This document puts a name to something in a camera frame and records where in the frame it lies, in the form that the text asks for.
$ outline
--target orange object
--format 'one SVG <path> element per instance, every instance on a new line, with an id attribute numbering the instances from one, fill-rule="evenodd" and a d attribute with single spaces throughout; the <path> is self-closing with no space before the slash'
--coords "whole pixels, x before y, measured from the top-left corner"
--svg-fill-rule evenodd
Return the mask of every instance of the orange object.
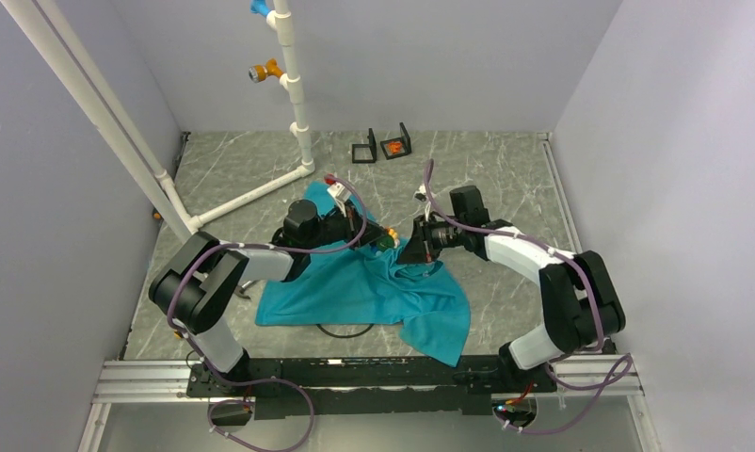
<path id="1" fill-rule="evenodd" d="M 260 64 L 253 66 L 249 71 L 250 80 L 255 83 L 265 81 L 270 75 L 276 78 L 281 78 L 281 75 L 283 75 L 283 71 L 278 67 L 278 61 L 275 61 L 275 58 L 270 59 L 263 66 Z"/>
<path id="2" fill-rule="evenodd" d="M 399 141 L 395 141 L 394 143 L 389 143 L 386 145 L 386 149 L 389 150 L 389 153 L 392 155 L 396 153 L 402 153 L 402 143 Z"/>

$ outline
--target white pvc pipe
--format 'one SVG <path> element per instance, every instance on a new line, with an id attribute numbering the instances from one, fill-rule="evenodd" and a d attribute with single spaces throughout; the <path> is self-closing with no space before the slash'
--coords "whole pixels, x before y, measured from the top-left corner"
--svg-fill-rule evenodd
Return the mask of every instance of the white pvc pipe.
<path id="1" fill-rule="evenodd" d="M 41 1 L 48 3 L 51 11 L 57 11 L 55 3 L 50 0 Z M 119 118 L 110 110 L 108 102 L 104 101 L 97 87 L 88 78 L 86 68 L 81 66 L 70 48 L 66 47 L 60 31 L 52 26 L 52 21 L 40 7 L 40 2 L 37 0 L 1 0 L 1 3 L 84 110 L 170 229 L 181 241 L 186 241 L 191 236 L 191 232 L 169 202 L 167 195 L 153 179 L 151 169 L 139 157 L 129 135 L 120 127 Z M 70 27 L 66 22 L 61 25 Z"/>
<path id="2" fill-rule="evenodd" d="M 123 108 L 120 103 L 120 99 L 117 98 L 117 94 L 115 94 L 114 90 L 109 86 L 108 82 L 106 82 L 100 69 L 98 69 L 95 64 L 95 61 L 84 47 L 84 44 L 78 39 L 78 35 L 75 34 L 72 27 L 67 22 L 67 19 L 64 17 L 64 14 L 59 10 L 56 2 L 54 0 L 34 0 L 34 3 L 39 4 L 40 9 L 50 21 L 51 27 L 58 33 L 64 46 L 69 49 L 72 57 L 75 58 L 84 70 L 89 81 L 94 85 L 100 97 L 103 98 L 108 105 L 111 113 L 117 121 L 120 122 L 122 129 L 128 134 L 131 141 L 134 142 L 134 146 L 137 148 L 142 158 L 148 163 L 151 172 L 157 176 L 162 173 L 167 174 L 167 171 L 161 166 L 161 163 L 155 157 L 153 150 L 148 145 L 147 141 L 145 141 L 145 137 L 139 132 L 139 129 L 134 124 L 134 121 L 131 120 L 131 117 L 128 116 L 125 108 Z"/>
<path id="3" fill-rule="evenodd" d="M 294 84 L 294 89 L 287 88 L 292 97 L 292 106 L 295 109 L 296 128 L 305 130 L 303 134 L 297 135 L 297 143 L 302 153 L 303 166 L 313 166 L 313 155 L 311 154 L 311 137 L 308 132 L 308 123 L 305 117 L 305 100 L 302 95 L 302 83 L 300 74 L 297 70 L 297 58 L 295 57 L 295 30 L 292 26 L 292 13 L 289 11 L 289 4 L 286 0 L 275 0 L 275 10 L 267 15 L 269 26 L 275 25 L 275 31 L 278 33 L 278 42 L 283 50 L 283 64 L 286 70 L 286 77 Z"/>
<path id="4" fill-rule="evenodd" d="M 201 224 L 206 224 L 209 221 L 222 217 L 223 215 L 231 212 L 232 210 L 238 209 L 239 207 L 247 204 L 248 202 L 252 202 L 254 200 L 261 198 L 267 193 L 271 193 L 277 190 L 278 188 L 281 188 L 282 186 L 291 184 L 297 179 L 301 179 L 311 174 L 312 172 L 313 172 L 313 162 L 311 163 L 311 165 L 304 165 L 301 167 L 297 167 L 297 169 L 289 173 L 283 174 L 283 176 L 279 177 L 278 179 L 267 182 L 266 184 L 259 186 L 258 188 L 255 188 L 238 198 L 225 202 L 224 204 L 218 207 L 215 207 L 204 214 L 198 215 L 198 219 L 200 220 Z"/>
<path id="5" fill-rule="evenodd" d="M 165 171 L 161 177 L 156 177 L 158 180 L 159 185 L 161 185 L 161 189 L 164 190 L 164 193 L 167 194 L 167 199 L 169 199 L 170 202 L 172 202 L 172 206 L 175 207 L 175 211 L 178 213 L 178 216 L 181 217 L 181 220 L 184 222 L 187 228 L 189 228 L 189 232 L 192 234 L 196 233 L 198 229 L 202 226 L 202 223 L 200 222 L 200 219 L 197 217 L 192 217 L 189 215 L 189 213 L 186 211 L 186 207 L 184 207 L 184 202 L 181 201 L 181 197 L 178 196 L 178 191 L 175 190 L 175 183 L 172 181 L 172 178 L 169 177 L 169 174 Z"/>

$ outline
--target gray marble floor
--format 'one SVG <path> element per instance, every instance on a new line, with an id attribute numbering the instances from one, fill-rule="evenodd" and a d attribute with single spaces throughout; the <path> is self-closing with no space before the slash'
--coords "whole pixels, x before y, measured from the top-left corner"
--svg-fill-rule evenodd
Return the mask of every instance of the gray marble floor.
<path id="1" fill-rule="evenodd" d="M 398 131 L 378 132 L 377 139 Z M 436 160 L 433 189 L 449 208 L 450 189 L 477 185 L 492 218 L 512 221 L 526 233 L 570 250 L 554 181 L 536 134 L 410 131 L 413 154 L 373 165 L 350 163 L 349 145 L 364 142 L 364 132 L 315 133 L 317 172 L 248 204 L 203 229 L 215 236 L 266 242 L 289 203 L 302 197 L 312 180 L 327 172 L 349 179 L 380 224 L 409 235 L 422 205 L 412 195 L 422 181 L 424 162 Z M 192 134 L 176 185 L 192 214 L 204 212 L 293 169 L 299 162 L 297 142 L 288 133 L 245 132 Z M 158 236 L 145 287 L 180 243 L 166 227 Z M 442 260 L 463 287 L 472 307 L 472 326 L 464 354 L 495 353 L 540 321 L 538 288 L 505 267 L 486 264 L 464 250 L 445 250 Z M 397 333 L 398 325 L 376 326 L 355 339 L 333 339 L 316 327 L 257 327 L 253 323 L 264 288 L 249 290 L 251 300 L 234 297 L 226 316 L 239 342 L 253 357 L 398 356 L 417 354 Z M 129 335 L 125 359 L 183 358 L 188 348 L 172 335 L 164 315 L 143 290 Z M 358 327 L 331 327 L 345 333 Z"/>

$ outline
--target blue pipe cap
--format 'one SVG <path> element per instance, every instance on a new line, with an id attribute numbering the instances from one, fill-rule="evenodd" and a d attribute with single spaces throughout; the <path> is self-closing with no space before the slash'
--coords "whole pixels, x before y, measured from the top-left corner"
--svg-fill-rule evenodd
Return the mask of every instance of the blue pipe cap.
<path id="1" fill-rule="evenodd" d="M 271 11 L 267 5 L 266 0 L 253 0 L 250 3 L 250 12 L 253 14 L 261 14 L 262 16 L 266 17 L 267 14 L 269 14 L 269 11 Z"/>

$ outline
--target black frame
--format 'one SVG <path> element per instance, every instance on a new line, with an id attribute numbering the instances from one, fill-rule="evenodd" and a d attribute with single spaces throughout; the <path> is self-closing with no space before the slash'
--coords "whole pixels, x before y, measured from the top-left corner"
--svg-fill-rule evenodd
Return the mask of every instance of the black frame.
<path id="1" fill-rule="evenodd" d="M 372 132 L 372 128 L 369 129 L 369 133 L 366 137 L 368 144 L 363 143 L 353 143 L 352 147 L 350 148 L 350 153 L 352 157 L 352 163 L 375 163 L 378 161 L 378 145 L 375 142 L 375 133 Z M 369 153 L 372 155 L 372 158 L 357 158 L 355 156 L 355 150 L 356 149 L 368 149 Z"/>
<path id="2" fill-rule="evenodd" d="M 399 157 L 404 157 L 406 155 L 410 155 L 411 153 L 410 135 L 408 133 L 408 129 L 405 128 L 405 124 L 403 124 L 402 122 L 400 122 L 400 133 L 402 134 L 401 137 L 390 138 L 384 141 L 380 141 L 380 149 L 383 150 L 383 155 L 386 156 L 386 160 L 391 160 L 393 158 L 399 158 Z M 399 142 L 403 145 L 403 149 L 404 149 L 403 153 L 389 153 L 386 150 L 386 145 L 388 145 L 389 143 L 395 143 L 395 142 Z"/>

